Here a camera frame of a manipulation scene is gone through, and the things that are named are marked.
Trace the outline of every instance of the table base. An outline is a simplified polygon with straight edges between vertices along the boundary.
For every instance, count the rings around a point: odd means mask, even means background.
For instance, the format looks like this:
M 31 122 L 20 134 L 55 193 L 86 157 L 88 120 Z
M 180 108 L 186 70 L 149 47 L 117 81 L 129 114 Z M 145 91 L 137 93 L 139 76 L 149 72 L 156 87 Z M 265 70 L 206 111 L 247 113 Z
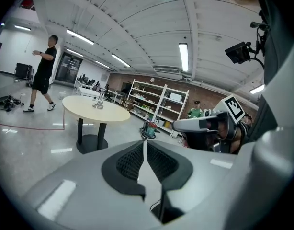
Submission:
M 84 136 L 82 136 L 82 143 L 79 144 L 77 141 L 76 145 L 77 145 L 78 151 L 81 152 L 82 154 L 105 149 L 105 148 L 109 147 L 108 142 L 105 139 L 103 139 L 103 141 L 102 141 L 101 148 L 98 148 L 97 144 L 98 144 L 98 136 L 97 135 L 84 135 Z

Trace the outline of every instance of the round table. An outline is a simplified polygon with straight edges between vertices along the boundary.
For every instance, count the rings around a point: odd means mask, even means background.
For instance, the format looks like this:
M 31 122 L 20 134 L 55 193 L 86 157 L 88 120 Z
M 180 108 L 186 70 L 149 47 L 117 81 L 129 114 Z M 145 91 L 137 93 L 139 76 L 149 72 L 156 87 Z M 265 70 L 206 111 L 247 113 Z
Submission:
M 108 142 L 103 138 L 107 123 L 121 122 L 130 118 L 130 113 L 107 101 L 103 102 L 103 109 L 93 107 L 93 98 L 71 95 L 62 101 L 65 110 L 79 118 L 77 148 L 82 154 L 108 148 Z M 99 122 L 98 135 L 82 136 L 83 120 Z

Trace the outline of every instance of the ceiling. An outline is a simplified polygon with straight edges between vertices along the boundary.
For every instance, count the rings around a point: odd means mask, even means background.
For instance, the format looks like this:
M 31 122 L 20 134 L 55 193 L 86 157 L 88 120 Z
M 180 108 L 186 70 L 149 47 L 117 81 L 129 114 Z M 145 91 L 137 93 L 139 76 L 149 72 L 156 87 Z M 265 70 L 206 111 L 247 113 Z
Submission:
M 153 66 L 180 69 L 179 43 L 189 50 L 188 80 L 214 85 L 255 102 L 249 93 L 263 83 L 258 62 L 233 64 L 225 49 L 255 45 L 258 7 L 232 0 L 33 0 L 40 24 L 64 45 L 121 73 L 157 76 Z M 90 45 L 66 28 L 92 40 Z M 131 65 L 130 68 L 111 54 Z

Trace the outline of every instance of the glass door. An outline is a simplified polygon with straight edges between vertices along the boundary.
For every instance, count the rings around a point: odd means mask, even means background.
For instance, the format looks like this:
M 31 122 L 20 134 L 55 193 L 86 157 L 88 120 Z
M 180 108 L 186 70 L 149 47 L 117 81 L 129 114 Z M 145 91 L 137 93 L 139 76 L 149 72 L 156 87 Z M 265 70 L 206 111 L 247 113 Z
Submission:
M 64 53 L 57 68 L 56 80 L 75 83 L 82 59 Z

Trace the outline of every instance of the white sneaker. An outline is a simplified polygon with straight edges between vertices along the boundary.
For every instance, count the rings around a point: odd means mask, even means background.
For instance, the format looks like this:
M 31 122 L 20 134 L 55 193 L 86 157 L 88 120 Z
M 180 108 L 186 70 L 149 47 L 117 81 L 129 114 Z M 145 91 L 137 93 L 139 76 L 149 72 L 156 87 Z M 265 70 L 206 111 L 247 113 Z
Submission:
M 55 103 L 53 103 L 53 104 L 49 104 L 49 106 L 48 106 L 48 111 L 51 111 L 54 107 L 56 106 L 56 104 Z
M 34 112 L 34 107 L 27 106 L 23 109 L 23 112 L 25 112 L 25 113 Z

